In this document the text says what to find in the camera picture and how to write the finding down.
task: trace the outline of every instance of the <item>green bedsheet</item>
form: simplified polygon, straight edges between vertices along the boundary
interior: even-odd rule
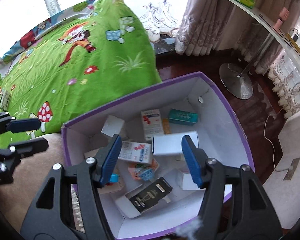
[[[2,81],[10,115],[38,117],[35,132],[0,136],[0,147],[60,131],[63,123],[161,82],[141,22],[122,0],[98,0],[94,13],[44,35]]]

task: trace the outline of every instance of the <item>teal box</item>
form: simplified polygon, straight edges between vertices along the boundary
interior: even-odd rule
[[[198,122],[198,115],[196,113],[171,109],[169,113],[169,122],[183,125],[194,125]]]

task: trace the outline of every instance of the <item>metal bolt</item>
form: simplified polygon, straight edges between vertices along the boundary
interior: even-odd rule
[[[89,157],[86,159],[86,163],[91,164],[95,162],[95,158],[94,157]]]
[[[56,170],[58,170],[58,169],[61,168],[61,164],[60,164],[60,163],[55,163],[55,164],[52,166],[52,168],[56,171]]]
[[[242,169],[243,169],[244,171],[250,171],[250,166],[247,165],[247,164],[244,164],[244,165],[242,165]]]
[[[198,101],[203,104],[203,98],[202,97],[198,97]]]
[[[0,164],[0,170],[5,172],[7,170],[7,166],[4,163]]]
[[[11,151],[12,153],[14,153],[14,152],[16,151],[16,148],[15,148],[14,146],[10,146],[10,151]]]
[[[207,162],[208,164],[213,165],[217,163],[217,160],[215,158],[209,158]]]

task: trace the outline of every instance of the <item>table leg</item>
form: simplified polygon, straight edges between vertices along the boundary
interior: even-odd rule
[[[224,63],[220,66],[220,79],[227,90],[235,97],[239,99],[249,99],[252,96],[252,82],[247,72],[252,68],[256,59],[266,52],[273,39],[273,36],[269,33],[249,64],[243,70],[238,65],[232,63]]]

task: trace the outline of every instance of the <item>bed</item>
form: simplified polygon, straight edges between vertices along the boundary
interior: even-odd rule
[[[0,100],[41,128],[0,136],[0,147],[59,132],[63,123],[161,82],[147,34],[123,0],[87,0],[40,23],[0,58]]]

